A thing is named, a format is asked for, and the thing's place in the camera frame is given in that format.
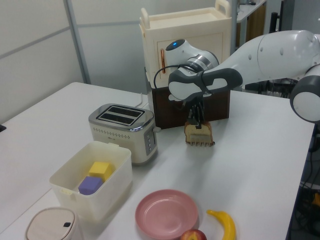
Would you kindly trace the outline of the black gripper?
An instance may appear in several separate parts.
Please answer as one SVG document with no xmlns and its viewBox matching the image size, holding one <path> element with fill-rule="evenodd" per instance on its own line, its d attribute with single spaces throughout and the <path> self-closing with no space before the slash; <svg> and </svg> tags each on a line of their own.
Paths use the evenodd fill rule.
<svg viewBox="0 0 320 240">
<path fill-rule="evenodd" d="M 202 128 L 202 122 L 204 121 L 204 96 L 196 96 L 183 101 L 185 110 L 189 112 L 188 123 L 196 125 L 196 129 Z"/>
</svg>

